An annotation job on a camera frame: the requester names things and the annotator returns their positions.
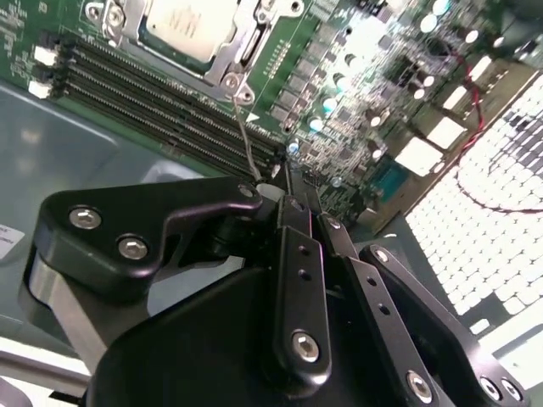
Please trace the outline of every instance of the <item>screw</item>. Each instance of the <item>screw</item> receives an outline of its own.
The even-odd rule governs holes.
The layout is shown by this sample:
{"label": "screw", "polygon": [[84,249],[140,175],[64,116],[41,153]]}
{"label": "screw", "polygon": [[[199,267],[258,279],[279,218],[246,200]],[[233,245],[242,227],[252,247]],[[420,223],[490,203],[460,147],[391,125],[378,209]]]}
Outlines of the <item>screw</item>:
{"label": "screw", "polygon": [[341,229],[341,224],[336,219],[334,219],[332,216],[328,216],[328,223],[334,229],[337,229],[337,230]]}
{"label": "screw", "polygon": [[235,74],[227,74],[225,76],[224,85],[228,89],[238,89],[239,79]]}
{"label": "screw", "polygon": [[86,15],[90,20],[96,21],[100,17],[100,9],[91,5],[87,7]]}
{"label": "screw", "polygon": [[291,204],[294,208],[296,208],[297,210],[299,210],[300,212],[303,212],[303,211],[304,211],[303,205],[302,205],[300,202],[298,202],[298,201],[296,200],[296,198],[291,198],[291,199],[290,199],[290,204]]}
{"label": "screw", "polygon": [[387,256],[383,250],[376,250],[375,254],[382,262],[386,263],[387,261],[389,261],[389,256]]}
{"label": "screw", "polygon": [[315,363],[319,359],[319,346],[315,339],[306,333],[295,333],[292,338],[294,352],[303,360]]}
{"label": "screw", "polygon": [[92,209],[79,208],[70,212],[70,222],[75,227],[91,231],[102,224],[102,217]]}
{"label": "screw", "polygon": [[135,237],[127,237],[119,242],[119,252],[130,260],[141,260],[147,256],[147,246]]}
{"label": "screw", "polygon": [[514,387],[512,385],[511,382],[509,382],[508,380],[506,379],[501,379],[501,384],[503,384],[503,387],[506,388],[507,392],[509,394],[511,394],[511,396],[517,400],[517,401],[522,401],[523,399],[523,396],[522,394],[518,391],[518,389],[516,387]]}
{"label": "screw", "polygon": [[119,27],[125,22],[125,14],[119,6],[113,6],[108,12],[108,22],[112,27]]}
{"label": "screw", "polygon": [[491,396],[491,398],[493,398],[495,401],[501,400],[500,391],[498,390],[498,387],[496,387],[493,382],[491,382],[486,377],[481,377],[480,383],[481,383],[481,386],[483,386],[483,390],[489,396]]}
{"label": "screw", "polygon": [[425,404],[432,403],[432,390],[422,377],[414,371],[408,371],[407,383],[419,400]]}
{"label": "screw", "polygon": [[252,198],[255,193],[253,191],[251,191],[250,189],[248,189],[245,185],[241,184],[239,187],[239,191],[245,195],[247,198]]}

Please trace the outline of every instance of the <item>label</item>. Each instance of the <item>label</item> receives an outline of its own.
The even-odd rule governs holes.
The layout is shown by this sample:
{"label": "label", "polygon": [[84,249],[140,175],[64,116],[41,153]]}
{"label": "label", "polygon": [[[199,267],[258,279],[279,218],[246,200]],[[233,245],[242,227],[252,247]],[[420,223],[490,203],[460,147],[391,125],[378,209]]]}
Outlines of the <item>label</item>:
{"label": "label", "polygon": [[24,236],[25,234],[22,231],[0,225],[0,260],[6,257]]}

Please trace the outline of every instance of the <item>cpu socket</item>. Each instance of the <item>cpu socket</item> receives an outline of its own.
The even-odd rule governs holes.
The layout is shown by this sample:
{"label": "cpu socket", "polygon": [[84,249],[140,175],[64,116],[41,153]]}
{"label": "cpu socket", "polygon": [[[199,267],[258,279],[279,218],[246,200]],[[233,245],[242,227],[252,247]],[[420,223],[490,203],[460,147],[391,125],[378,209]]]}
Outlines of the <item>cpu socket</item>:
{"label": "cpu socket", "polygon": [[278,20],[303,0],[106,0],[85,15],[109,45],[216,100],[252,104],[247,84]]}

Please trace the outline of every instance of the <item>red wire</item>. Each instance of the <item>red wire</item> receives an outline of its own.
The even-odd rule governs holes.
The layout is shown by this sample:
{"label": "red wire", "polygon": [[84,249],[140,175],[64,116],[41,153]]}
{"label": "red wire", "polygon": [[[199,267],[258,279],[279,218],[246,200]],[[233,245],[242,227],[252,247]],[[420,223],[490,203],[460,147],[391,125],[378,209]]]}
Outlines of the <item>red wire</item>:
{"label": "red wire", "polygon": [[476,86],[473,86],[473,79],[472,79],[472,67],[467,63],[466,59],[459,55],[458,53],[454,52],[452,55],[456,58],[458,61],[458,64],[463,65],[466,68],[466,84],[467,86],[471,86],[471,92],[472,92],[472,99],[473,99],[473,106],[475,106],[475,110],[477,111],[477,116],[479,118],[479,125],[477,130],[469,137],[466,144],[462,148],[462,151],[460,154],[458,154],[458,157],[456,157],[454,162],[454,167],[456,167],[456,174],[454,176],[456,185],[462,195],[468,197],[474,204],[477,204],[482,209],[491,210],[492,212],[500,213],[500,214],[525,214],[525,215],[536,215],[536,214],[542,214],[543,209],[506,209],[502,208],[500,206],[489,206],[486,203],[483,203],[476,199],[474,196],[472,196],[471,193],[469,193],[460,183],[460,169],[461,169],[461,163],[462,158],[467,154],[469,150],[477,144],[477,142],[480,140],[481,136],[484,133],[484,128],[486,124],[484,123],[484,115],[483,110],[481,108],[481,101],[480,101],[480,95],[479,95],[479,89]]}

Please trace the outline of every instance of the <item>wire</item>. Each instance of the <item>wire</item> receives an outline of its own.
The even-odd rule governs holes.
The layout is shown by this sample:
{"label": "wire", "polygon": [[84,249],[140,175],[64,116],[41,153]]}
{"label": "wire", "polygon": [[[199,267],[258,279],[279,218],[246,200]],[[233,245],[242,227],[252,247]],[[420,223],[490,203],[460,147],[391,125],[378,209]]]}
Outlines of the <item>wire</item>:
{"label": "wire", "polygon": [[241,135],[244,138],[245,153],[247,155],[247,161],[249,161],[249,168],[253,174],[253,177],[255,178],[255,181],[259,182],[262,179],[262,174],[256,166],[255,159],[253,158],[253,148],[251,147],[251,141],[249,140],[249,136],[247,135],[247,131],[245,130],[244,120],[241,117],[241,109],[239,108],[237,98],[234,97],[232,99],[234,102],[234,112],[236,114],[236,120],[239,124],[239,130],[241,131]]}
{"label": "wire", "polygon": [[454,179],[456,181],[456,185],[462,195],[468,197],[474,204],[478,205],[482,209],[491,210],[492,212],[496,212],[499,214],[525,214],[525,215],[537,215],[542,214],[543,209],[507,209],[502,208],[500,206],[489,206],[486,203],[483,203],[476,199],[471,193],[469,193],[466,188],[462,186],[462,183],[460,182],[460,170],[462,169],[462,159],[467,154],[469,150],[471,150],[475,144],[481,139],[482,135],[484,134],[484,128],[486,127],[486,124],[484,122],[484,114],[483,109],[481,108],[481,100],[479,95],[479,89],[474,85],[473,79],[472,79],[472,67],[467,63],[466,59],[459,55],[456,51],[453,50],[452,55],[456,58],[456,61],[458,64],[462,65],[466,70],[466,78],[465,82],[468,87],[471,87],[471,93],[472,93],[472,100],[473,100],[473,106],[475,107],[475,111],[477,112],[478,117],[478,128],[477,130],[469,137],[466,144],[462,148],[462,151],[460,154],[458,154],[458,157],[456,157],[454,161],[454,167],[456,167],[456,173],[454,175]]}

